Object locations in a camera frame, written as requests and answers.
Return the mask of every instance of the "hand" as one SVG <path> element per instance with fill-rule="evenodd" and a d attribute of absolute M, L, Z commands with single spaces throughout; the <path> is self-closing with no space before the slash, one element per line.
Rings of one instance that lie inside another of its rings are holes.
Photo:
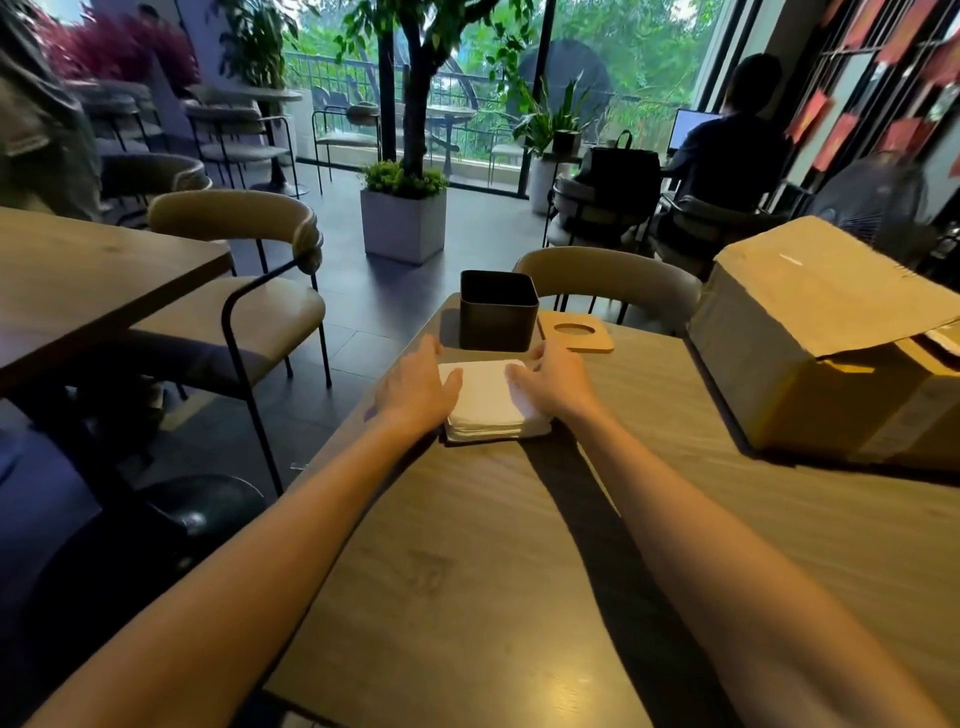
<path fill-rule="evenodd" d="M 603 412 L 593 392 L 584 358 L 555 341 L 544 341 L 533 350 L 533 367 L 512 364 L 507 376 L 543 414 L 572 420 Z"/>
<path fill-rule="evenodd" d="M 437 354 L 443 352 L 436 337 L 427 334 L 419 349 L 394 365 L 376 388 L 378 420 L 416 440 L 447 418 L 460 397 L 464 371 L 455 369 L 441 384 Z"/>

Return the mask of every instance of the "shirt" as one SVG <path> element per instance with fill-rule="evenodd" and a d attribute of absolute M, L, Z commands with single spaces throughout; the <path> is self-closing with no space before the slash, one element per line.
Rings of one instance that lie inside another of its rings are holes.
<path fill-rule="evenodd" d="M 690 132 L 664 171 L 682 178 L 686 195 L 726 209 L 749 212 L 780 181 L 790 142 L 766 119 L 737 113 Z"/>

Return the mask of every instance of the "white planter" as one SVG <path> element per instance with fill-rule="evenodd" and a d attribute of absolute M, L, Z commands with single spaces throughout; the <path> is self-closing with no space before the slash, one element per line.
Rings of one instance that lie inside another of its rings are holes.
<path fill-rule="evenodd" d="M 530 190 L 530 208 L 537 215 L 547 213 L 549 207 L 547 195 L 550 194 L 550 187 L 553 186 L 556 170 L 557 162 L 543 161 L 540 157 L 530 160 L 530 182 L 527 189 Z"/>
<path fill-rule="evenodd" d="M 421 265 L 444 249 L 446 190 L 426 200 L 403 200 L 365 189 L 360 213 L 368 255 Z"/>

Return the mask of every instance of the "white napkin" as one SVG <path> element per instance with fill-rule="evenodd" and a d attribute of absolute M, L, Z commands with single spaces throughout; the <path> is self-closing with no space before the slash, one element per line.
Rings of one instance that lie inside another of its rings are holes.
<path fill-rule="evenodd" d="M 508 364 L 524 366 L 518 359 L 440 365 L 444 382 L 453 370 L 464 370 L 460 398 L 446 420 L 450 442 L 538 437 L 550 432 L 550 419 L 507 379 Z"/>

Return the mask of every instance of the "laptop screen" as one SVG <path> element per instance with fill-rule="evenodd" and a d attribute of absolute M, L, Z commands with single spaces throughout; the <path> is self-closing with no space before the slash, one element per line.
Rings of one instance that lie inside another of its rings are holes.
<path fill-rule="evenodd" d="M 677 117 L 673 120 L 673 133 L 670 135 L 670 146 L 667 148 L 667 152 L 671 155 L 676 154 L 677 150 L 684 146 L 690 132 L 701 124 L 719 118 L 720 114 L 718 113 L 677 109 Z"/>

